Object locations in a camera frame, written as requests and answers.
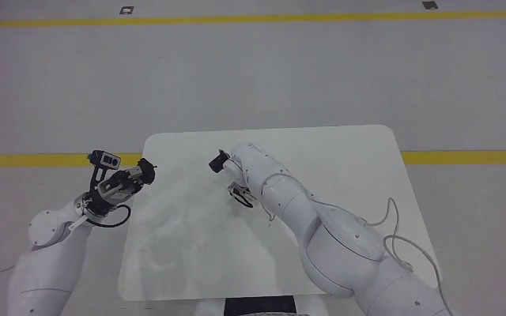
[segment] cable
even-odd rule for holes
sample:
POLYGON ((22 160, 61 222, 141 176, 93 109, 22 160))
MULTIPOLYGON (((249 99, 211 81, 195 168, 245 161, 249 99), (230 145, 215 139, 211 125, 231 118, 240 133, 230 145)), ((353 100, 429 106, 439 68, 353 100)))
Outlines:
POLYGON ((107 224, 102 224, 102 223, 97 223, 93 220, 90 220, 89 218, 86 220, 88 223, 91 223, 95 226, 98 226, 98 227, 102 227, 102 228, 116 228, 118 226, 121 226, 123 224, 125 224, 127 222, 127 220, 130 218, 130 215, 132 214, 132 209, 130 208, 130 206, 128 205, 124 205, 124 204, 121 204, 121 205, 118 205, 116 207, 116 209, 119 209, 119 208, 125 208, 128 212, 128 214, 126 215, 125 219, 120 221, 119 223, 116 223, 116 224, 113 224, 113 225, 107 225, 107 224))
MULTIPOLYGON (((401 217, 398 213, 398 207, 397 207, 397 203, 395 203, 395 200, 394 198, 392 197, 389 197, 388 198, 388 202, 387 202, 387 213, 385 214, 385 217, 380 220, 379 222, 377 223, 372 223, 372 224, 366 224, 367 226, 371 226, 371 227, 374 227, 374 226, 380 226, 381 224, 383 224, 385 222, 385 220, 387 220, 388 218, 388 215, 390 214, 390 205, 393 204, 394 205, 394 208, 395 208, 395 213, 397 215, 397 220, 395 221, 395 228, 394 228, 394 233, 392 235, 397 235, 398 233, 398 222, 400 221, 401 217)), ((399 260, 399 261, 402 261, 401 258, 397 255, 397 252, 395 251, 395 238, 392 239, 392 251, 394 253, 394 256, 399 260)))
POLYGON ((9 267, 9 268, 7 268, 7 269, 0 270, 0 273, 5 272, 5 271, 9 271, 9 270, 11 270, 11 269, 14 269, 15 267, 16 267, 16 266, 15 266, 15 265, 13 265, 13 266, 11 266, 11 267, 9 267))
POLYGON ((383 246, 385 247, 385 250, 388 252, 388 254, 390 256, 392 256, 393 259, 400 266, 403 266, 402 262, 399 261, 398 258, 395 258, 394 255, 390 252, 390 249, 388 249, 388 245, 387 245, 387 240, 388 239, 392 239, 392 241, 393 241, 393 239, 401 239, 402 241, 404 241, 406 243, 409 243, 411 246, 414 246, 415 248, 417 248, 427 258, 427 260, 429 260, 430 264, 434 268, 434 271, 436 272, 437 287, 439 288, 441 299, 443 300, 444 307, 446 308, 446 310, 448 311, 448 313, 450 314, 450 316, 453 316, 453 313, 451 312, 450 307, 448 306, 446 298, 444 297, 443 288, 441 287, 441 275, 440 275, 440 271, 437 268, 437 265, 434 262, 434 259, 432 259, 432 257, 430 256, 430 254, 427 253, 427 251, 425 251, 422 247, 418 246, 415 242, 409 240, 408 238, 404 238, 404 237, 398 236, 398 235, 387 235, 387 236, 385 236, 385 238, 383 238, 383 246))
POLYGON ((266 207, 263 206, 262 202, 260 202, 260 205, 262 206, 262 209, 265 211, 265 213, 267 213, 267 215, 269 215, 269 222, 276 219, 276 215, 269 213, 269 211, 267 211, 266 207))

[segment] black square marker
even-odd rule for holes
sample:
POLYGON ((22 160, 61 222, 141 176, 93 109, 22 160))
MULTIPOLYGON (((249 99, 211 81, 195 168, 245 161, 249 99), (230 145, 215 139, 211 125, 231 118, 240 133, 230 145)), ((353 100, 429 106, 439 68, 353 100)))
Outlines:
POLYGON ((424 5, 425 9, 437 9, 437 4, 435 1, 423 1, 422 4, 424 5))
POLYGON ((119 14, 132 14, 134 12, 133 6, 124 6, 121 8, 121 11, 119 11, 119 14))

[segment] end effector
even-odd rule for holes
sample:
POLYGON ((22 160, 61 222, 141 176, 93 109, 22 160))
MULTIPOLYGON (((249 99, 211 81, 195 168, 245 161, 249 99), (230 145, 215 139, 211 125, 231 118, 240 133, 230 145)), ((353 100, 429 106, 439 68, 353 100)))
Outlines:
POLYGON ((94 150, 88 158, 95 170, 84 201, 86 208, 97 216, 107 215, 115 206, 130 199, 145 184, 151 184, 155 179, 156 166, 145 158, 141 158, 137 166, 117 171, 108 179, 104 179, 107 170, 118 170, 121 158, 101 150, 94 150))

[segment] black cable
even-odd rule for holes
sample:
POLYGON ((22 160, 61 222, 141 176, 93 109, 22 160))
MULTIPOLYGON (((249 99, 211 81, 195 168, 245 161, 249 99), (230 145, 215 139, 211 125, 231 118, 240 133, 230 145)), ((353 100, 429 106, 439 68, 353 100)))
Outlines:
POLYGON ((95 226, 98 226, 98 227, 102 227, 102 228, 116 228, 118 226, 121 226, 123 224, 125 224, 127 222, 127 220, 130 218, 130 215, 132 214, 132 209, 130 208, 130 206, 128 205, 124 205, 124 204, 121 204, 121 205, 118 205, 118 207, 116 209, 119 209, 119 208, 125 208, 127 211, 128 211, 128 214, 126 215, 125 219, 120 221, 119 223, 116 223, 116 224, 113 224, 113 225, 107 225, 107 224, 102 224, 102 223, 97 223, 93 220, 90 220, 89 218, 86 220, 88 223, 91 223, 95 226))

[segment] white cable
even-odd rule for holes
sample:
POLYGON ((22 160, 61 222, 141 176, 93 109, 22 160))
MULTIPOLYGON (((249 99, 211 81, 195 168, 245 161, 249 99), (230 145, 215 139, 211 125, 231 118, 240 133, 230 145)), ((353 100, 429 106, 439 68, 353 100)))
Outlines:
POLYGON ((0 270, 0 273, 5 272, 5 271, 9 271, 9 270, 11 270, 11 269, 14 269, 15 267, 16 267, 16 266, 15 266, 15 265, 13 265, 13 266, 11 266, 11 267, 9 267, 9 268, 7 268, 7 269, 0 270))
POLYGON ((388 249, 388 245, 387 245, 387 240, 388 239, 401 239, 402 241, 406 242, 406 243, 409 243, 411 246, 414 246, 415 248, 417 248, 426 258, 427 260, 429 260, 430 264, 432 265, 432 267, 434 268, 434 271, 436 272, 436 279, 437 279, 437 287, 440 291, 440 295, 441 295, 441 300, 443 300, 443 304, 444 304, 444 307, 446 308, 446 310, 448 311, 448 313, 450 314, 450 316, 453 316, 453 313, 451 312, 450 310, 450 307, 448 306, 448 303, 446 301, 446 298, 444 297, 444 293, 443 293, 443 287, 441 286, 441 275, 440 275, 440 271, 439 269, 437 268, 437 265, 436 263, 434 262, 434 260, 432 259, 432 257, 430 256, 429 253, 427 253, 427 251, 425 251, 422 247, 418 246, 415 242, 409 240, 408 238, 404 238, 402 236, 398 236, 398 235, 387 235, 385 236, 385 238, 383 238, 383 246, 385 247, 385 250, 388 252, 388 254, 390 256, 393 257, 393 259, 401 266, 403 267, 403 264, 402 264, 402 261, 400 261, 400 259, 394 257, 394 255, 390 252, 390 249, 388 249))
MULTIPOLYGON (((385 214, 385 217, 380 220, 379 222, 377 223, 372 223, 372 224, 366 224, 367 226, 380 226, 381 224, 383 224, 385 222, 385 220, 387 220, 388 218, 388 215, 390 214, 390 205, 393 204, 394 205, 394 208, 395 208, 395 214, 397 215, 397 220, 395 221, 395 228, 394 228, 394 233, 392 235, 397 235, 398 233, 398 222, 400 221, 401 217, 398 213, 398 207, 397 207, 397 203, 395 203, 395 200, 394 198, 392 197, 389 197, 388 198, 388 202, 387 202, 387 213, 385 214)), ((392 239, 392 251, 394 252, 394 256, 399 260, 399 261, 402 261, 401 258, 397 255, 397 252, 395 251, 395 238, 392 239)))

